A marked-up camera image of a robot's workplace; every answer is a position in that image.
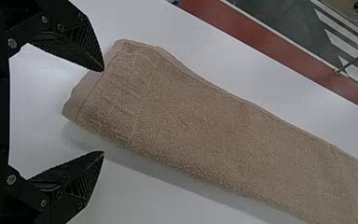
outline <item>folded towel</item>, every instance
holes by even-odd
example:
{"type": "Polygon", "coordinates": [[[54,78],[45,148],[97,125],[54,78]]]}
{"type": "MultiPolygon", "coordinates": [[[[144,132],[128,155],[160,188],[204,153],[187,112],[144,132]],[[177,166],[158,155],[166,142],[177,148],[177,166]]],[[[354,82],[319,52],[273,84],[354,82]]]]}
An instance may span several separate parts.
{"type": "Polygon", "coordinates": [[[310,224],[358,223],[358,160],[198,76],[170,53],[116,42],[62,113],[141,156],[310,224]]]}

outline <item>screw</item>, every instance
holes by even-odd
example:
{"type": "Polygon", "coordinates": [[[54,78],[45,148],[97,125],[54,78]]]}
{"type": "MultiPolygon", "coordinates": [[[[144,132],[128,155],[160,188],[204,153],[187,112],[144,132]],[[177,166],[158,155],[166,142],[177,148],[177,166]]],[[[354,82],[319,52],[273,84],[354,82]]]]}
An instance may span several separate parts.
{"type": "Polygon", "coordinates": [[[59,30],[59,31],[61,31],[61,32],[63,32],[63,26],[62,26],[62,24],[58,24],[57,25],[57,29],[59,30]]]}
{"type": "Polygon", "coordinates": [[[57,191],[57,194],[56,194],[56,199],[59,200],[59,199],[62,198],[62,196],[63,196],[62,190],[58,190],[58,191],[57,191]]]}
{"type": "Polygon", "coordinates": [[[8,178],[7,178],[7,183],[9,185],[14,185],[14,183],[16,183],[16,180],[17,180],[17,177],[15,175],[10,175],[8,178]]]}
{"type": "Polygon", "coordinates": [[[44,24],[48,24],[48,18],[45,17],[45,16],[42,16],[42,22],[43,22],[44,24]]]}
{"type": "Polygon", "coordinates": [[[15,49],[17,47],[17,41],[15,39],[13,39],[13,38],[10,38],[7,41],[7,44],[13,49],[15,49]]]}
{"type": "Polygon", "coordinates": [[[77,14],[77,16],[78,16],[78,18],[79,18],[81,21],[84,20],[83,13],[79,12],[79,13],[77,14]]]}
{"type": "Polygon", "coordinates": [[[44,199],[44,200],[42,200],[42,203],[40,203],[40,206],[46,207],[47,204],[48,204],[48,200],[44,199]]]}
{"type": "Polygon", "coordinates": [[[77,204],[77,211],[80,211],[83,208],[83,203],[77,204]]]}

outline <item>red stripe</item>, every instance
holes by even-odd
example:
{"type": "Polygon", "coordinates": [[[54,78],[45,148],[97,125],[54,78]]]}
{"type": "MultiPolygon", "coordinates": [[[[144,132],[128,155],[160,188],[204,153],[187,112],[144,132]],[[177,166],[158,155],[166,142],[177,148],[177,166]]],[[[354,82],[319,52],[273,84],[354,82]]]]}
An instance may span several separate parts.
{"type": "Polygon", "coordinates": [[[183,0],[180,7],[217,29],[358,105],[358,83],[273,34],[219,0],[183,0]]]}

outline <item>beige towel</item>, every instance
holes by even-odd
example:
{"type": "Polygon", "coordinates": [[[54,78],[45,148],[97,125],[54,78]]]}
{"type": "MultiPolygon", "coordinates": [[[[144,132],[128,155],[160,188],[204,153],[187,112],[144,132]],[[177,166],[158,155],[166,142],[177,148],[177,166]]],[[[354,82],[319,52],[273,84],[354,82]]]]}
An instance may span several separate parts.
{"type": "Polygon", "coordinates": [[[63,108],[77,125],[310,224],[358,223],[358,160],[161,48],[119,40],[105,58],[63,108]]]}

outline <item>towel fold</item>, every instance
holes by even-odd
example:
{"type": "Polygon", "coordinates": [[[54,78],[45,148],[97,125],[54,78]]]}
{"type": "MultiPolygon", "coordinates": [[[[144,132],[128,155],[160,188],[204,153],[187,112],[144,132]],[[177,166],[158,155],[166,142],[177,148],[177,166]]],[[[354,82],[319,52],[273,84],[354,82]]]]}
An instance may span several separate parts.
{"type": "Polygon", "coordinates": [[[309,224],[358,223],[358,160],[198,76],[159,47],[118,40],[62,113],[141,156],[309,224]]]}

